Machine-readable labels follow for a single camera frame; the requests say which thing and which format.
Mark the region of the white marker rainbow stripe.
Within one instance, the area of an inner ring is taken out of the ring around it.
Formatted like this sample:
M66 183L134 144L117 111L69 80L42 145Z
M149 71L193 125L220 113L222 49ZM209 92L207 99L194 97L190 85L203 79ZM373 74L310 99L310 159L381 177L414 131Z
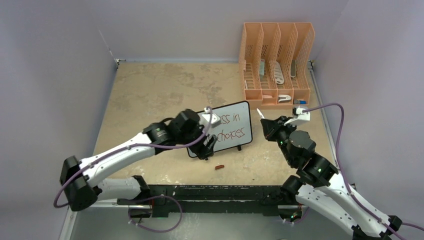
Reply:
M258 113L258 115L261 119L265 119L264 114L261 112L261 110L259 108L257 108L256 111L257 111L257 113Z

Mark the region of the red-brown marker cap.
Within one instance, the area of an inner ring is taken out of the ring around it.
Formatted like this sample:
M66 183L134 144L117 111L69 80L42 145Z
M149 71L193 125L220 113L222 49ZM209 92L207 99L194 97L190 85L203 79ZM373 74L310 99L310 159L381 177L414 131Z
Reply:
M225 166L223 165L223 164L221 164L221 165L217 165L214 169L215 170L220 170L220 169L223 169Z

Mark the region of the small black-framed whiteboard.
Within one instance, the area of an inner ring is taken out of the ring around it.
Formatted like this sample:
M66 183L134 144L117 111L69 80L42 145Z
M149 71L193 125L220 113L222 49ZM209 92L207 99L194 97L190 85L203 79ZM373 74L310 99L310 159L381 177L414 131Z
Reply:
M220 125L209 130L217 141L213 151L220 152L230 148L240 149L242 145L253 141L250 104L239 101L213 108L213 113L220 117Z

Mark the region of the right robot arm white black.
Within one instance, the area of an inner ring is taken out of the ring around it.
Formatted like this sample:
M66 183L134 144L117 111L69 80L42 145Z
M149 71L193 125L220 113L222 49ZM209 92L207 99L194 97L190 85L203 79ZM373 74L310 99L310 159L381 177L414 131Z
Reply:
M316 153L316 143L306 131L290 124L291 118L275 120L262 117L263 135L276 142L287 164L296 169L282 185L280 196L288 204L295 201L320 213L354 240L388 240L402 220L387 215L355 189L348 188L341 172L325 157Z

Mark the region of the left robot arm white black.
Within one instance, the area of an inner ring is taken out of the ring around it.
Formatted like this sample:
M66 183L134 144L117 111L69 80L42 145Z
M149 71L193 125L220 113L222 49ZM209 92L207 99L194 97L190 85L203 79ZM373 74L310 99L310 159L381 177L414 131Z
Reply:
M82 211L94 203L113 198L127 199L138 205L149 199L149 186L141 176L111 179L119 170L164 151L188 148L200 160L214 154L217 137L209 131L221 124L221 118L207 106L202 113L185 109L176 117L153 122L130 140L97 155L63 161L54 198L55 208L70 207Z

